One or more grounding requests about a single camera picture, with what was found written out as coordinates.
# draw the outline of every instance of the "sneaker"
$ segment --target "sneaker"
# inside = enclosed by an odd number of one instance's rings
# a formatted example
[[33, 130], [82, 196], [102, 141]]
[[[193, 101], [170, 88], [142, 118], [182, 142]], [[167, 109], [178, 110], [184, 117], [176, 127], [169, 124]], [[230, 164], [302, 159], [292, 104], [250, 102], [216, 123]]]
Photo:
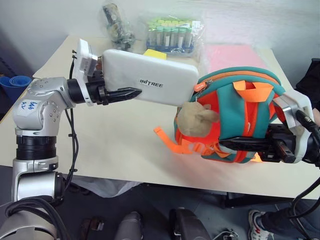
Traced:
[[249, 212], [249, 225], [250, 229], [248, 232], [248, 239], [249, 240], [267, 240], [269, 235], [272, 236], [272, 239], [274, 240], [274, 234], [271, 232], [268, 232], [266, 230], [263, 230], [262, 227], [260, 227], [257, 223], [257, 217], [261, 217], [264, 214], [262, 211], [258, 210], [251, 210]]

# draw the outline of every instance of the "beige plush toy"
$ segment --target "beige plush toy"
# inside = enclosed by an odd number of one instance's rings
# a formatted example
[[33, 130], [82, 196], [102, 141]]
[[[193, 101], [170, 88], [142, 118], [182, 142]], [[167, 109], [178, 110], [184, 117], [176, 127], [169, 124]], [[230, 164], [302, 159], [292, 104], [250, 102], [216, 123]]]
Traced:
[[210, 110], [210, 105], [199, 102], [185, 102], [176, 122], [180, 132], [190, 137], [205, 137], [210, 133], [212, 123], [219, 121], [219, 114]]

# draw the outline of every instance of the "white wall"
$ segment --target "white wall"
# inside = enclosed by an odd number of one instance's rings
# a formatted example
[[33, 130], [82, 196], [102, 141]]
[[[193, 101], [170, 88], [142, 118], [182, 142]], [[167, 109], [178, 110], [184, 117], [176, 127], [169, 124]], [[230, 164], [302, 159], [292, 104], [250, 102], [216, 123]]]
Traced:
[[[10, 56], [39, 69], [67, 35], [104, 37], [104, 0], [0, 0], [0, 38], [19, 54]], [[320, 55], [318, 0], [115, 0], [139, 31], [138, 16], [201, 13], [206, 42], [272, 48], [289, 80], [304, 75]]]

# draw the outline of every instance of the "jeans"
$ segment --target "jeans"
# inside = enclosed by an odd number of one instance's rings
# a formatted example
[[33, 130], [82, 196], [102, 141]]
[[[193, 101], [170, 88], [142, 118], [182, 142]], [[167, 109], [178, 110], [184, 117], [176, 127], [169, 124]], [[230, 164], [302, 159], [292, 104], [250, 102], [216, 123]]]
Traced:
[[[303, 213], [309, 209], [316, 201], [300, 200], [296, 205], [296, 214]], [[289, 208], [284, 208], [276, 212], [266, 212], [261, 216], [263, 228], [270, 233], [292, 238], [303, 238], [302, 234], [293, 226], [287, 218]], [[311, 238], [320, 239], [320, 207], [315, 211], [299, 218], [305, 228], [306, 233]]]

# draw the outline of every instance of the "tabletop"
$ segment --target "tabletop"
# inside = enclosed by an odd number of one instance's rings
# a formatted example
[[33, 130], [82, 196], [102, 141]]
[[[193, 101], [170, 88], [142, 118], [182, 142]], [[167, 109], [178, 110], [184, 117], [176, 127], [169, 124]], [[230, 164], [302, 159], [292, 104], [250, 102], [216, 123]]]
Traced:
[[[111, 45], [105, 38], [81, 37], [101, 54]], [[68, 36], [35, 78], [68, 77], [72, 49], [79, 37]], [[292, 89], [271, 49], [258, 49], [261, 58], [279, 77], [286, 90]], [[197, 66], [192, 58], [168, 58]], [[74, 109], [79, 154], [77, 175], [172, 185], [223, 192], [293, 198], [309, 187], [319, 170], [311, 164], [249, 162], [223, 163], [197, 154], [172, 153], [153, 132], [161, 126], [174, 140], [176, 107], [141, 100], [128, 100], [92, 107], [78, 104]], [[9, 112], [0, 124], [0, 164], [12, 166], [16, 154], [15, 124]], [[71, 132], [66, 116], [60, 120], [57, 136], [58, 171], [67, 173], [72, 161]], [[317, 199], [320, 189], [306, 198]]]

